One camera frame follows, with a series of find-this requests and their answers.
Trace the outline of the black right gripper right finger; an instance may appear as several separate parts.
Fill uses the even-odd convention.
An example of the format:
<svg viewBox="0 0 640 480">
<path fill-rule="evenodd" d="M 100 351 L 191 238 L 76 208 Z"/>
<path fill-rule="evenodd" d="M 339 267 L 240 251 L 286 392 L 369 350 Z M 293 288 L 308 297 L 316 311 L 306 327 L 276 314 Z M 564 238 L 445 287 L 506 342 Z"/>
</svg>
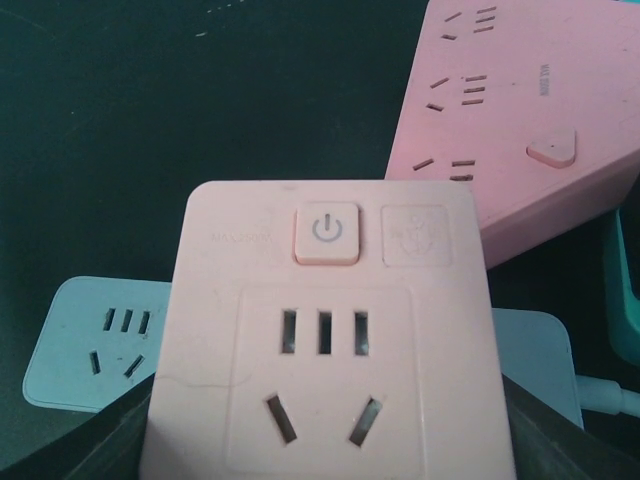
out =
<svg viewBox="0 0 640 480">
<path fill-rule="evenodd" d="M 519 480 L 626 480 L 639 462 L 585 432 L 503 376 Z"/>
</svg>

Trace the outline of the pink square socket adapter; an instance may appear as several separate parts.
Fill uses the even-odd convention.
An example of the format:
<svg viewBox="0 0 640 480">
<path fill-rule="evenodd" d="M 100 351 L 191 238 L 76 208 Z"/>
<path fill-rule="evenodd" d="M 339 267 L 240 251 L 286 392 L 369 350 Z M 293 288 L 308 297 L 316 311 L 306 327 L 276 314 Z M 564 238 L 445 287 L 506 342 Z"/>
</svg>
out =
<svg viewBox="0 0 640 480">
<path fill-rule="evenodd" d="M 514 478 L 469 188 L 198 186 L 139 475 Z"/>
</svg>

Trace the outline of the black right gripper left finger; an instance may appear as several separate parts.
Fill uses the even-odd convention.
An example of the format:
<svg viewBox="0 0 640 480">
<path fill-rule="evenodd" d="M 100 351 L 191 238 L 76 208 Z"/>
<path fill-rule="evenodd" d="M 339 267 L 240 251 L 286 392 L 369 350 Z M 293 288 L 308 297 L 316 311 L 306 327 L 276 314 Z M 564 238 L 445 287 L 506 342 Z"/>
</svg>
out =
<svg viewBox="0 0 640 480">
<path fill-rule="evenodd" d="M 154 377 L 4 468 L 3 479 L 137 479 Z"/>
</svg>

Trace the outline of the light blue power strip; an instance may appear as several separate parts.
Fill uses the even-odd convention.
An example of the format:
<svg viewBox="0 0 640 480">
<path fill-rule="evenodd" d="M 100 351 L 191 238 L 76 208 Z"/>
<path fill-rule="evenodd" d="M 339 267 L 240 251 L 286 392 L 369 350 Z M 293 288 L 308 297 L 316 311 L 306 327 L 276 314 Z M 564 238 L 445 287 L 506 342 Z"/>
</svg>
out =
<svg viewBox="0 0 640 480">
<path fill-rule="evenodd" d="M 96 413 L 154 373 L 171 286 L 78 276 L 56 291 L 26 369 L 30 404 Z M 577 426 L 583 424 L 569 335 L 551 314 L 493 311 L 501 369 Z"/>
</svg>

